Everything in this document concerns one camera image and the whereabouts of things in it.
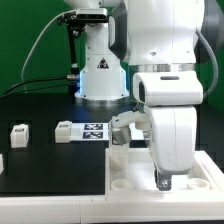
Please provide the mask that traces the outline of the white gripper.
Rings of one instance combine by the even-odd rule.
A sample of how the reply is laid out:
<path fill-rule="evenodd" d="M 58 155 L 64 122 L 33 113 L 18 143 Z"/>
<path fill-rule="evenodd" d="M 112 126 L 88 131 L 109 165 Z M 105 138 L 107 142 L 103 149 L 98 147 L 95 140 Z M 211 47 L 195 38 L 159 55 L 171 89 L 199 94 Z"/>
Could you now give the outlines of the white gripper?
<path fill-rule="evenodd" d="M 194 161 L 197 113 L 193 106 L 147 107 L 138 113 L 120 113 L 110 122 L 112 136 L 119 145 L 142 139 L 151 132 L 150 152 L 154 178 L 160 191 L 172 188 L 172 175 L 190 171 Z"/>

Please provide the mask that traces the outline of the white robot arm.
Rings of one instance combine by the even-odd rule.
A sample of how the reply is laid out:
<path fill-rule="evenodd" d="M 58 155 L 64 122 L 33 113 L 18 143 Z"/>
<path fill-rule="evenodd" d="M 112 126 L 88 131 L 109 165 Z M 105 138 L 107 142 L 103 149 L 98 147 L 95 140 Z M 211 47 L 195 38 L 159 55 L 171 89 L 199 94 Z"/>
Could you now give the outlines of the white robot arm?
<path fill-rule="evenodd" d="M 85 31 L 77 98 L 93 105 L 130 98 L 135 108 L 109 122 L 110 144 L 132 129 L 149 134 L 155 183 L 168 191 L 194 160 L 197 105 L 210 94 L 195 65 L 223 42 L 216 0 L 65 0 L 75 32 Z"/>

